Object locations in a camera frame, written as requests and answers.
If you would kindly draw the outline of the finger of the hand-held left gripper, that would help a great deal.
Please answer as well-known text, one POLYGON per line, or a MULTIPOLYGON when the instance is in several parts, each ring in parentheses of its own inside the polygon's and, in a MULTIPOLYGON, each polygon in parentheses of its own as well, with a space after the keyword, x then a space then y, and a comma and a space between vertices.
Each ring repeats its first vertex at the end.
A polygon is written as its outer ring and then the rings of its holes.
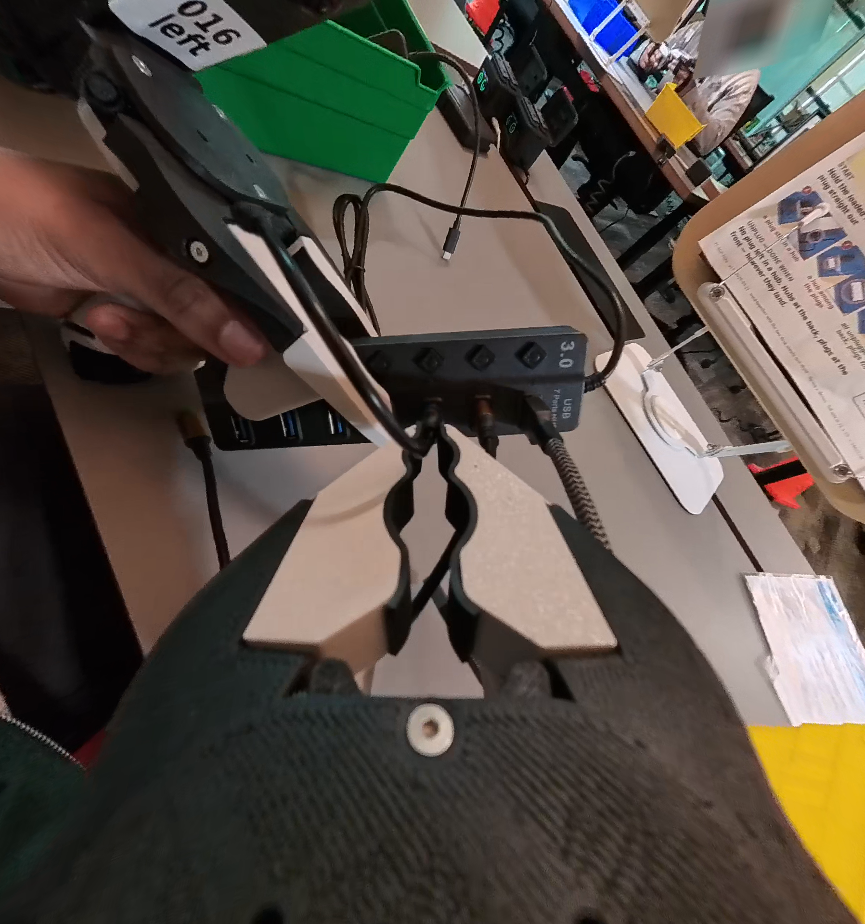
POLYGON ((334 333, 295 260, 260 234, 237 224, 228 228, 303 325, 301 336, 283 353, 274 347, 254 366, 228 371, 224 392, 232 408, 263 421, 320 398, 374 445, 392 445, 394 425, 380 413, 380 408, 391 410, 390 400, 355 351, 334 333))
POLYGON ((355 340, 378 335, 369 314, 357 303, 322 245, 313 238, 298 238, 289 254, 342 337, 355 340))

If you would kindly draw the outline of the person's left hand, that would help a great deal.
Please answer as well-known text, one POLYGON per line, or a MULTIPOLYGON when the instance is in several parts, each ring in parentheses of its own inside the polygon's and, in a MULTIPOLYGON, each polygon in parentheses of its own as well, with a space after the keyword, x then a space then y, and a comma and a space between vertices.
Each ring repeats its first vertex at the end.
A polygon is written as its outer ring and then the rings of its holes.
POLYGON ((142 372, 192 370, 208 356, 241 367, 268 345, 207 283, 138 231, 116 177, 0 148, 0 300, 61 319, 85 313, 111 352, 142 372))

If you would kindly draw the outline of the laminated paper sheet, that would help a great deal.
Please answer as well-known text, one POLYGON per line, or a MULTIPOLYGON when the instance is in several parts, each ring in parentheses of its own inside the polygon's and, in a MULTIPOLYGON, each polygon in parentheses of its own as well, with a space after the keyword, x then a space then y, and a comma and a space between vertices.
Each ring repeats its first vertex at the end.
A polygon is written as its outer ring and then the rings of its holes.
POLYGON ((758 572, 744 582, 790 725, 865 724, 865 646, 835 581, 758 572))

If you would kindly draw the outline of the wooden document stand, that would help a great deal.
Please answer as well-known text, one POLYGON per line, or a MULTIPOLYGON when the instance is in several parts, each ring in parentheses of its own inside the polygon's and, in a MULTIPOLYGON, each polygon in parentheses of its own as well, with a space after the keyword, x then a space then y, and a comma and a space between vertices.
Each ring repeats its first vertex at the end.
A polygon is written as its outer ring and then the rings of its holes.
POLYGON ((697 216, 690 219, 674 250, 675 281, 702 324, 698 334, 713 337, 749 387, 753 398, 773 422, 778 437, 755 445, 717 445, 702 435, 699 425, 676 397, 662 372, 662 365, 669 356, 687 346, 696 338, 695 335, 688 336, 656 359, 651 359, 642 347, 627 347, 606 386, 616 408, 688 513, 700 514, 713 498, 723 479, 722 462, 725 458, 791 452, 833 507, 865 525, 865 496, 857 488, 839 486, 822 478, 816 464, 787 439, 788 433, 780 428, 785 420, 780 416, 778 405, 766 397, 766 387, 760 384, 760 377, 753 375, 751 362, 741 362, 739 349, 730 347, 725 342, 726 336, 715 331, 715 311, 707 308, 698 294, 702 286, 717 281, 714 271, 700 255, 699 241, 702 237, 742 214, 863 132, 865 91, 819 127, 792 142, 786 150, 769 158, 764 166, 706 204, 697 216))

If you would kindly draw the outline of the printed instruction sheet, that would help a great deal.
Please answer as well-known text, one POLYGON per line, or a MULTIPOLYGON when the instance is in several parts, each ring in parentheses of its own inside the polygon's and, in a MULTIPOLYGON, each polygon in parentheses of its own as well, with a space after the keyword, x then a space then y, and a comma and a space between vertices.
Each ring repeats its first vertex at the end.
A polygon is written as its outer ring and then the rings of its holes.
POLYGON ((865 496, 865 132, 699 241, 699 296, 787 439, 865 496))

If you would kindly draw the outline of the yellow plastic bin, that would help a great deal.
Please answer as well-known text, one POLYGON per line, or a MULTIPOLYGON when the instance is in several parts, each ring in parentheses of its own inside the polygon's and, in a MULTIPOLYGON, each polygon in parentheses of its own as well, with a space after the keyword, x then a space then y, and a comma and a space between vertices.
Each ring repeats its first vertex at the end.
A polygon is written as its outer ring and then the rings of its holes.
POLYGON ((748 731, 788 820, 838 895, 865 922, 865 724, 748 731))

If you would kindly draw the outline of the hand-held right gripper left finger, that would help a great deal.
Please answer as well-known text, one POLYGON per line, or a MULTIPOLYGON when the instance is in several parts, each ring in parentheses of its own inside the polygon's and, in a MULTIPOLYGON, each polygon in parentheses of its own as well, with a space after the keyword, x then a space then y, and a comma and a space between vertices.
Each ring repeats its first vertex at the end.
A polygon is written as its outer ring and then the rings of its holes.
POLYGON ((356 675, 400 653, 414 621, 402 532, 421 468, 420 459, 388 445, 321 490, 243 641, 341 661, 356 675))

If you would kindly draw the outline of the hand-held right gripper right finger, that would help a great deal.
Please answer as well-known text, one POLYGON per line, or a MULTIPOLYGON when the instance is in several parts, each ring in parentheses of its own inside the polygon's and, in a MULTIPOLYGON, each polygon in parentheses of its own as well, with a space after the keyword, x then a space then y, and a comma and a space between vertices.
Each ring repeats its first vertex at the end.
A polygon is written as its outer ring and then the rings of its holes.
POLYGON ((444 610, 449 639, 485 692, 518 664, 605 655, 618 642, 558 523, 589 530, 455 427, 438 441, 453 531, 444 610))

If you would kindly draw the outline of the black cable orange plugs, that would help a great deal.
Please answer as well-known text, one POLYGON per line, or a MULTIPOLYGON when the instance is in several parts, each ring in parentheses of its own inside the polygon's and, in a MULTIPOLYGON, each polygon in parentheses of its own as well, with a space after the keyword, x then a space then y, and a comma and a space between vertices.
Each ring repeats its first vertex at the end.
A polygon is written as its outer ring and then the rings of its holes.
MULTIPOLYGON (((496 418, 488 399, 476 400, 474 423, 478 442, 491 456, 496 456, 498 436, 496 418)), ((175 425, 184 446, 195 456, 200 465, 207 504, 207 519, 215 549, 219 570, 230 564, 231 553, 219 504, 219 486, 214 468, 212 442, 200 418, 192 411, 176 413, 175 425)))

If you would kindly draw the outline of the black USB hub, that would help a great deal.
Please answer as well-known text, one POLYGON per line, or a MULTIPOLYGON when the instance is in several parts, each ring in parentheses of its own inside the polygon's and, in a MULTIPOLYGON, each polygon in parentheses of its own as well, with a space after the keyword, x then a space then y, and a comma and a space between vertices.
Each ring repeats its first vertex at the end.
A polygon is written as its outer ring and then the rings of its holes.
MULTIPOLYGON (((402 425, 439 401, 445 422, 475 435, 476 400, 488 399, 497 436, 524 432, 525 397, 542 401, 560 433, 577 430, 585 396, 588 338, 569 326, 364 337, 352 346, 392 400, 402 425)), ((224 388, 228 369, 207 361, 195 384, 214 445, 255 451, 366 444, 368 439, 323 399, 253 421, 235 411, 224 388)))

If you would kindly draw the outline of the green plastic bin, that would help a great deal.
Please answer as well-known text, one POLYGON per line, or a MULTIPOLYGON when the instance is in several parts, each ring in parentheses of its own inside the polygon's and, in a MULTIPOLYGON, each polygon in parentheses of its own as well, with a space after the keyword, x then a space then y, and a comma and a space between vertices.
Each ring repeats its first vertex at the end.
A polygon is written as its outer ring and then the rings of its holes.
POLYGON ((205 96, 266 154, 387 181, 449 76, 410 2, 377 1, 197 74, 205 96), (376 43, 396 31, 406 54, 376 43))

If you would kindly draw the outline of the blue plastic bin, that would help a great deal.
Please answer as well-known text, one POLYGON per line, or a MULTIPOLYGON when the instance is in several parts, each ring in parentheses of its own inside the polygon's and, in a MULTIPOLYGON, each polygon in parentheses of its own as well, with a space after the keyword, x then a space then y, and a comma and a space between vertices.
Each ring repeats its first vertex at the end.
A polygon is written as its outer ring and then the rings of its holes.
POLYGON ((570 1, 568 5, 591 40, 608 56, 630 53, 638 42, 638 28, 626 2, 570 1))

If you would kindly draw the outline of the small yellow bin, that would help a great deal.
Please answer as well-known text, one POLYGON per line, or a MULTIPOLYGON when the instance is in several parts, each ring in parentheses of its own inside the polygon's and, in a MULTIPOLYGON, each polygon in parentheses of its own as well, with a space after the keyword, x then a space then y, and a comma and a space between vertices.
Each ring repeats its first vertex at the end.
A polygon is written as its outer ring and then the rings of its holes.
POLYGON ((654 101, 647 108, 646 121, 675 150, 688 145, 704 125, 684 103, 673 82, 662 84, 654 101))

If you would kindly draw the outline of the black flat device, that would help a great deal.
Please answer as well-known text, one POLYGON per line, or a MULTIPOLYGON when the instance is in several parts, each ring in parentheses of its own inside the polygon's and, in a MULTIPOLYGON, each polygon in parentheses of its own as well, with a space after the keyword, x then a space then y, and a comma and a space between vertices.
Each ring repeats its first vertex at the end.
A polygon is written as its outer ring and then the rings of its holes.
POLYGON ((474 110, 467 90, 451 83, 439 94, 436 109, 441 114, 458 144, 470 152, 474 144, 474 110))

